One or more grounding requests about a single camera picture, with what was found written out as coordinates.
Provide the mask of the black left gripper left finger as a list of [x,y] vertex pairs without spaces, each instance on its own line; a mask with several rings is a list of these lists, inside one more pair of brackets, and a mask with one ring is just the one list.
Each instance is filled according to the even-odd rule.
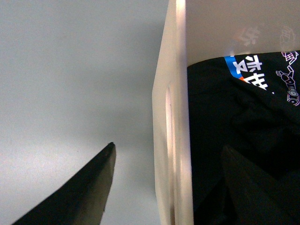
[[113,182],[116,146],[109,143],[57,191],[16,225],[98,225]]

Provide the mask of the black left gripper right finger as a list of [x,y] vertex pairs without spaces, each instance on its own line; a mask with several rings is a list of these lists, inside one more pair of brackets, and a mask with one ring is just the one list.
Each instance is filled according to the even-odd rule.
[[300,172],[277,180],[231,146],[221,153],[225,181],[240,225],[298,225]]

